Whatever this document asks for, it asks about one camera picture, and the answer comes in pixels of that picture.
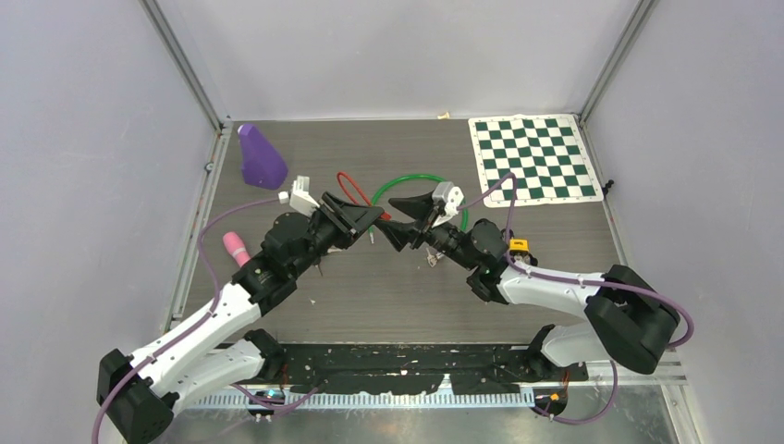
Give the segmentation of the green cable lock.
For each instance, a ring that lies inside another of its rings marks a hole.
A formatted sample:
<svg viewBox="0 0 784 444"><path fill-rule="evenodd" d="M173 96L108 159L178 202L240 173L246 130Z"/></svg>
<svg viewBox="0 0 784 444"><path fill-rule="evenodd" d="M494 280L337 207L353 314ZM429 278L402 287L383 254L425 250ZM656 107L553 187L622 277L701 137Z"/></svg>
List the green cable lock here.
<svg viewBox="0 0 784 444"><path fill-rule="evenodd" d="M392 179L389 182L387 182L384 185L382 185L374 193L373 197L370 199L370 203L371 204L378 204L378 202L381 200L381 198L384 196L384 194L386 194L392 188L394 188L394 187L396 187L396 186L398 186L398 185L400 185L402 183L412 182L412 181L429 181L429 182L433 182L433 183L438 183L438 182L442 182L442 181L445 181L445 180L444 180L444 178L442 178L440 176L433 175L433 174L426 174L426 173L416 173L416 174L403 175L403 176L397 177L395 179ZM468 227L468 223L469 223L469 212L468 212L468 210L462 210L461 211L460 228L461 229L466 229ZM370 239L370 243L374 244L374 229L373 228L369 229L368 236L369 236L369 239Z"/></svg>

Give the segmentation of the red cable padlock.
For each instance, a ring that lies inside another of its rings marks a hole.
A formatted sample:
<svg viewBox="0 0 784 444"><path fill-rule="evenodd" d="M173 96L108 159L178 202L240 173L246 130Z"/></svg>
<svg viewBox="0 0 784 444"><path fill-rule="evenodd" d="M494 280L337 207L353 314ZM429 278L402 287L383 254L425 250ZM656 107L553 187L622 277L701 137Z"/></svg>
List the red cable padlock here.
<svg viewBox="0 0 784 444"><path fill-rule="evenodd" d="M338 187L343 191L343 193L349 198L349 200L353 204L365 204L367 206L374 206L374 203L368 198L365 194L363 189L358 185L358 183L346 172L338 171L336 174L337 184ZM350 187L358 194L358 197L354 196L352 192L349 190Z"/></svg>

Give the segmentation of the yellow Opel padlock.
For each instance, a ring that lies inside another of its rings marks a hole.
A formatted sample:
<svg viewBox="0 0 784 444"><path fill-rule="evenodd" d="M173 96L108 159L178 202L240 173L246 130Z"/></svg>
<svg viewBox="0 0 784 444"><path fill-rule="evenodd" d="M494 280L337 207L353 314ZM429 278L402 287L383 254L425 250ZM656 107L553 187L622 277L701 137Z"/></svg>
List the yellow Opel padlock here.
<svg viewBox="0 0 784 444"><path fill-rule="evenodd" d="M538 259L530 252L529 242L526 239L511 238L508 245L509 254L515 262L523 262L526 265L538 266Z"/></svg>

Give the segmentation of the small silver key bunch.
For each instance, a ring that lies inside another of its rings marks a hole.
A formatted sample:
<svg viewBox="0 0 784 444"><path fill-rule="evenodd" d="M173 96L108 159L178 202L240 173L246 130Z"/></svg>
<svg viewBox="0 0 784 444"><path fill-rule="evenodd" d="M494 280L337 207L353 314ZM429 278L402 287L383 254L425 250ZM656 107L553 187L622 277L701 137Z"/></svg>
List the small silver key bunch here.
<svg viewBox="0 0 784 444"><path fill-rule="evenodd" d="M443 257L442 253L426 250L426 262L430 267L435 267Z"/></svg>

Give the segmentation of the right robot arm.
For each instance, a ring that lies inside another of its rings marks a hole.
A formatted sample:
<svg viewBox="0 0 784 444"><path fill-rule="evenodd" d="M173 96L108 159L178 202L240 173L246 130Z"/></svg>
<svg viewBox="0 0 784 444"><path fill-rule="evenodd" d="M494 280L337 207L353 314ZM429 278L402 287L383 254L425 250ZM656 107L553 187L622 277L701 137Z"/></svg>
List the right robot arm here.
<svg viewBox="0 0 784 444"><path fill-rule="evenodd" d="M410 217L375 223L397 251L426 245L442 253L470 271L466 282L485 302L540 306L580 318L576 325L546 325L537 332L521 357L532 380L595 361L613 361L642 375L658 367L681 316L631 268L613 265L605 273L578 274L518 260L509 229L486 218L468 230L449 223L448 211L457 205L440 191L389 202Z"/></svg>

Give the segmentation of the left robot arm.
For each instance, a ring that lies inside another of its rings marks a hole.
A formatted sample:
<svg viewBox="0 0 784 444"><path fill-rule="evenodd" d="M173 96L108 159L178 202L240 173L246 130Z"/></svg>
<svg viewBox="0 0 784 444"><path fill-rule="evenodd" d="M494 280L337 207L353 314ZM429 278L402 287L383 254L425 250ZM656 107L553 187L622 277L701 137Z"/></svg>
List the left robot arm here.
<svg viewBox="0 0 784 444"><path fill-rule="evenodd" d="M105 419L127 443L150 443L182 410L211 391L253 377L271 383L282 375L283 351L262 330L250 332L224 355L211 357L208 352L273 311L330 249L348 249L385 213L379 206L350 203L331 192L314 200L305 191L294 191L284 202L290 211L276 217L260 251L228 282L213 282L209 302L135 351L113 349L101 358L92 443L99 442Z"/></svg>

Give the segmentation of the purple plastic cone block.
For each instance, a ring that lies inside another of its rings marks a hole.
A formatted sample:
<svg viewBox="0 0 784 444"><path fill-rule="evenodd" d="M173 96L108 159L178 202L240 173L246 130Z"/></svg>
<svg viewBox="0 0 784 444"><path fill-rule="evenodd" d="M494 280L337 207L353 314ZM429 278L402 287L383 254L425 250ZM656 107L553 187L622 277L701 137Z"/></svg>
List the purple plastic cone block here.
<svg viewBox="0 0 784 444"><path fill-rule="evenodd" d="M240 172L246 185L266 190L279 189L288 176L283 156L251 123L239 126Z"/></svg>

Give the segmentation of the pink marker pen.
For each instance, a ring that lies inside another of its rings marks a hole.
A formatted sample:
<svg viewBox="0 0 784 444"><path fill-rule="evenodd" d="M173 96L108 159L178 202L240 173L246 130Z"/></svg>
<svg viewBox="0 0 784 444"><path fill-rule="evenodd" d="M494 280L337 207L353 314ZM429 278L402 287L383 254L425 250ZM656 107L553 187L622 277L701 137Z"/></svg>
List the pink marker pen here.
<svg viewBox="0 0 784 444"><path fill-rule="evenodd" d="M238 267L244 266L251 260L244 241L236 232L225 233L222 241L227 253L234 259Z"/></svg>

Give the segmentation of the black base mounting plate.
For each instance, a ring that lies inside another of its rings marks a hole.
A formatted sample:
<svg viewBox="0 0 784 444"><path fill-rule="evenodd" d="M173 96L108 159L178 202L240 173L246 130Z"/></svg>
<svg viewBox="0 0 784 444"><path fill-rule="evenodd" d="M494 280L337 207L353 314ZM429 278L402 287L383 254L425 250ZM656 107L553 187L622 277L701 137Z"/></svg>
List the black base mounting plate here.
<svg viewBox="0 0 784 444"><path fill-rule="evenodd" d="M510 394L523 383L584 382L585 366L556 368L512 344L290 343L274 364L297 393L418 395L449 382L453 392Z"/></svg>

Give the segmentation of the green white chessboard mat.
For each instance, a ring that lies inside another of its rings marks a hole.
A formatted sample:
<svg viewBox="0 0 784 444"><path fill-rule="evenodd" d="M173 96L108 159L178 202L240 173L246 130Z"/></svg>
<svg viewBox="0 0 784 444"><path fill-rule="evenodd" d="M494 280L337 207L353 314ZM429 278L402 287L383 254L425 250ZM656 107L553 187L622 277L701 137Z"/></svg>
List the green white chessboard mat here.
<svg viewBox="0 0 784 444"><path fill-rule="evenodd" d="M604 200L574 115L474 117L468 128L486 207Z"/></svg>

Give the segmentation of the aluminium frame rail front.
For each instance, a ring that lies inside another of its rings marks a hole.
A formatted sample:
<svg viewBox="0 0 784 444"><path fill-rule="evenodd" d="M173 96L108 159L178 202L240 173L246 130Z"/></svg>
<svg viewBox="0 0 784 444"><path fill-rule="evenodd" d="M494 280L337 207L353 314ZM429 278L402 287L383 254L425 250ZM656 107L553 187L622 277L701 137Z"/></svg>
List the aluminium frame rail front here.
<svg viewBox="0 0 784 444"><path fill-rule="evenodd" d="M228 349L229 347L217 348L209 351L208 354L211 357L224 355ZM235 383L245 386L247 390L254 392L258 397L266 397L271 402L292 404L300 401L303 406L316 409L468 407L482 404L534 405L545 401L545 393L548 389L562 395L567 385L572 385L575 388L600 388L604 385L611 385L614 373L608 363L599 361L578 365L585 366L588 372L588 379L584 382L565 381L560 385L545 382L523 383L510 394L459 395L453 392L451 384L447 381L431 394L393 395L385 393L372 395L364 392L360 394L320 394L317 388L312 388L305 393L297 393L291 385L275 382L276 376L272 376L269 372ZM240 404L241 395L231 389L231 384L211 391L188 407L206 407L220 401L228 404Z"/></svg>

